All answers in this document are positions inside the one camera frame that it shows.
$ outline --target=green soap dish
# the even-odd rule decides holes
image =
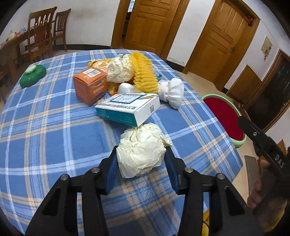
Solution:
[[[36,84],[46,74],[46,68],[43,65],[37,65],[36,69],[30,74],[24,73],[21,77],[19,84],[21,88],[30,87]]]

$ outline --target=door handle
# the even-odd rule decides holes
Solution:
[[[231,46],[231,53],[235,51],[235,47]]]

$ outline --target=metal screw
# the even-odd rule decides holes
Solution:
[[[184,170],[187,172],[187,173],[191,173],[193,171],[193,169],[191,167],[185,167]]]
[[[60,179],[61,180],[67,180],[68,179],[68,175],[64,174],[64,175],[60,176]]]
[[[222,173],[218,173],[217,178],[223,180],[223,179],[225,179],[225,175]]]
[[[96,174],[96,173],[98,173],[100,171],[100,168],[99,167],[94,167],[94,168],[92,168],[91,171]]]

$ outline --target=crumpled paper ball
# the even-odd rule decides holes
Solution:
[[[155,124],[125,130],[116,150],[122,177],[140,176],[160,166],[166,152],[165,146],[172,147],[172,142]]]
[[[119,54],[108,63],[108,82],[127,82],[135,75],[135,70],[131,65],[130,56],[130,54],[125,54],[121,59],[122,54]]]

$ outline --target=red decoration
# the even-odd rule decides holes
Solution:
[[[252,26],[253,25],[253,22],[254,22],[254,18],[250,17],[248,19],[248,26]]]

